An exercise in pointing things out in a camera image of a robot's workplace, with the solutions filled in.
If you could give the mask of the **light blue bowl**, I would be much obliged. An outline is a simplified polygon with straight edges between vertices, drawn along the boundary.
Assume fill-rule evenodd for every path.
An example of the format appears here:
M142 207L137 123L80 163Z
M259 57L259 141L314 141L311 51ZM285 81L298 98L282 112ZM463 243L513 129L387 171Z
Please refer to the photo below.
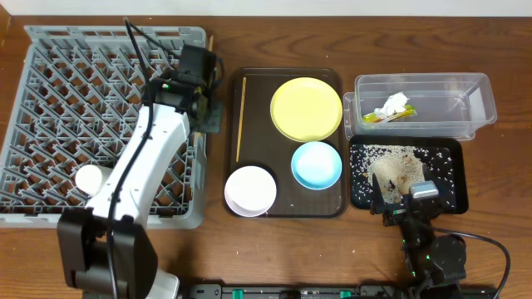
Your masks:
M332 187L342 174L342 159L331 145L313 141L299 146L291 159L293 177L311 190Z

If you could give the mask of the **white paper napkin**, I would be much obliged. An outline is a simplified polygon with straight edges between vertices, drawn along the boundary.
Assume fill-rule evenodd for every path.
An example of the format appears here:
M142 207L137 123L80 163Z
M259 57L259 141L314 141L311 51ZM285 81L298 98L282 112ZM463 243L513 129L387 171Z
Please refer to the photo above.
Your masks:
M406 104L409 98L404 95L403 92L398 92L387 98L387 101L382 108L376 108L374 112L382 116L390 116L397 112L403 112L406 110Z

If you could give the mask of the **yellow plate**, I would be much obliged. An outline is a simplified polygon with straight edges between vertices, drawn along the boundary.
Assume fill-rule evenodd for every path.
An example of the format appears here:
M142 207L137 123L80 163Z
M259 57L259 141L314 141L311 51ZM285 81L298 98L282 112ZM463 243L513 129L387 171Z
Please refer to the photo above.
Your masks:
M299 77L283 83L273 94L270 115L276 129L297 142L324 140L342 120L338 93L326 82Z

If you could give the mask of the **white cup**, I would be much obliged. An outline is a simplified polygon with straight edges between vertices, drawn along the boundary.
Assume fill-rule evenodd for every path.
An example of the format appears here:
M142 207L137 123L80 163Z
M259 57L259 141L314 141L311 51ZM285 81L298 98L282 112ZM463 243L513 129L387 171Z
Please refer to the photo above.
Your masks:
M96 164L82 166L75 176L76 186L84 193L94 196L105 184L112 172L111 168Z

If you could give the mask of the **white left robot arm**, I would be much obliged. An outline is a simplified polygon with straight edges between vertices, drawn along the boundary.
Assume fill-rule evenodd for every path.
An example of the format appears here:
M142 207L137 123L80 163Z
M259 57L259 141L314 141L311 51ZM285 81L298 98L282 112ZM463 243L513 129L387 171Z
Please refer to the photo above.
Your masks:
M179 278L160 269L146 233L150 207L179 147L209 132L221 60L186 45L176 69L149 79L130 141L83 210L57 224L66 284L113 298L175 298Z

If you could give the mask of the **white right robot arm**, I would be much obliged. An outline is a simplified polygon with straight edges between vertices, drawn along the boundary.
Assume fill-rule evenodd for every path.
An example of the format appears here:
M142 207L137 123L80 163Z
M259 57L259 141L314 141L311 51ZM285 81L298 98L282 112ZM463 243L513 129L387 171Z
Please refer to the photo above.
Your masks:
M466 277L466 244L463 238L446 233L435 235L431 220L453 213L454 206L427 166L424 180L414 183L398 203L386 203L377 176L372 176L370 213L381 214L383 225L398 226L402 251L412 280L406 287L410 298L428 298L441 289L448 297L460 297L458 282Z

